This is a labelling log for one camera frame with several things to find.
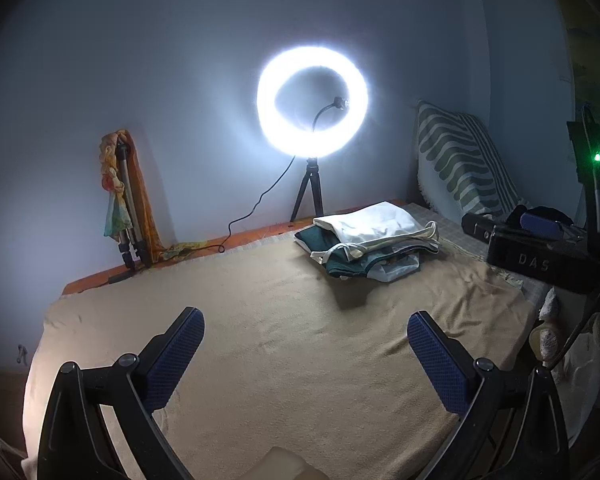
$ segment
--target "blue gripper pad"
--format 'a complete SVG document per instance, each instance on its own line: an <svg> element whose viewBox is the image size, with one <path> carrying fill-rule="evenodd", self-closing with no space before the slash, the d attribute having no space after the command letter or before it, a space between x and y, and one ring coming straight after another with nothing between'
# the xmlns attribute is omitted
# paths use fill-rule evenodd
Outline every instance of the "blue gripper pad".
<svg viewBox="0 0 600 480"><path fill-rule="evenodd" d="M562 238L560 224L553 220L548 220L531 213L523 213L520 217L520 227L531 231L536 236L548 238L550 240L559 240Z"/></svg>
<svg viewBox="0 0 600 480"><path fill-rule="evenodd" d="M445 409L464 415L477 389L469 353L459 341L448 338L424 311L409 318L407 338Z"/></svg>
<svg viewBox="0 0 600 480"><path fill-rule="evenodd" d="M205 318L187 307L164 334L154 337L139 355L144 388L140 398L151 413L164 408L205 335Z"/></svg>

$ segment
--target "black tripod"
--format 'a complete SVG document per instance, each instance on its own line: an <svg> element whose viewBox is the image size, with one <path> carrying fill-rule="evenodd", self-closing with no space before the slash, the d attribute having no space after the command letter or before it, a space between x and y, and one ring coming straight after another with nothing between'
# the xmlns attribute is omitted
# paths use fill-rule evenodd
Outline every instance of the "black tripod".
<svg viewBox="0 0 600 480"><path fill-rule="evenodd" d="M347 107L347 101L342 97L336 97L333 100L333 103L330 105L326 105L322 110L320 110L314 119L314 124L311 126L311 131L315 131L315 123L318 122L318 117L320 117L323 112L327 111L329 108L337 108L338 110L344 110ZM304 192L306 191L307 183L311 181L311 193L314 196L314 209L316 216L323 216L324 209L322 208L322 189L320 188L320 174L318 174L318 158L316 156L312 156L306 160L306 171L304 172L304 177L302 178L302 182L300 183L300 190L298 191L298 197L296 198L296 205L294 206L294 211L291 213L291 220L293 222L296 220L296 216L298 216L298 210L300 209L300 203L302 202L302 197L304 196Z"/></svg>
<svg viewBox="0 0 600 480"><path fill-rule="evenodd" d="M318 159L316 157L308 158L306 160L306 171L302 182L300 183L300 191L298 191L298 198L296 198L296 205L294 211L291 213L291 220L293 222L298 215L298 209L300 209L300 203L302 197L306 191L306 184L311 181L311 193L314 196L314 209L316 216L323 216L324 210L322 209L322 190L320 189L320 174L318 174Z"/></svg>

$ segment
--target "led ring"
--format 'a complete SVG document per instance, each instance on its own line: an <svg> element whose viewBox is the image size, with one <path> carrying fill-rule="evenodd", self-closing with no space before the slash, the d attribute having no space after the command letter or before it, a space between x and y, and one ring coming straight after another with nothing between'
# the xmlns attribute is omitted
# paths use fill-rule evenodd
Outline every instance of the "led ring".
<svg viewBox="0 0 600 480"><path fill-rule="evenodd" d="M347 86L349 110L326 130L311 132L290 124L276 108L276 95L291 76L312 66L337 72ZM344 146L365 118L368 95L360 71L342 54L320 46L300 46L275 57L264 69L258 84L258 116L269 142L289 155L324 156Z"/></svg>

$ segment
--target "pillow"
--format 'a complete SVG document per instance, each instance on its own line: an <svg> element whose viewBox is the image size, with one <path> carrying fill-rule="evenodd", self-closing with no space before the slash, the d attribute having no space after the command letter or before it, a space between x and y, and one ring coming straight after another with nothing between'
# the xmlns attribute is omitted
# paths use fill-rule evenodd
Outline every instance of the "pillow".
<svg viewBox="0 0 600 480"><path fill-rule="evenodd" d="M423 100L416 110L418 184L435 211L457 223L469 212L505 219L523 202L480 119Z"/></svg>

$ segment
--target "beige blanket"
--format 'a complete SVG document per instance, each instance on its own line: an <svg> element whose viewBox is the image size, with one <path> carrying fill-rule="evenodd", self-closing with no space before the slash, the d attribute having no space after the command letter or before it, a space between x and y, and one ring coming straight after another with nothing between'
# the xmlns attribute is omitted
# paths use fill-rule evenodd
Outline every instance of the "beige blanket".
<svg viewBox="0 0 600 480"><path fill-rule="evenodd" d="M417 471L456 418L414 357L409 316L427 310L474 357L498 365L512 362L535 317L482 262L449 251L421 262L391 284L343 282L284 238L60 299L27 383L29 468L59 366L106 366L138 353L192 305L205 315L205 338L154 417L195 478L236 478L273 446L331 480ZM126 471L142 478L112 411L105 415Z"/></svg>

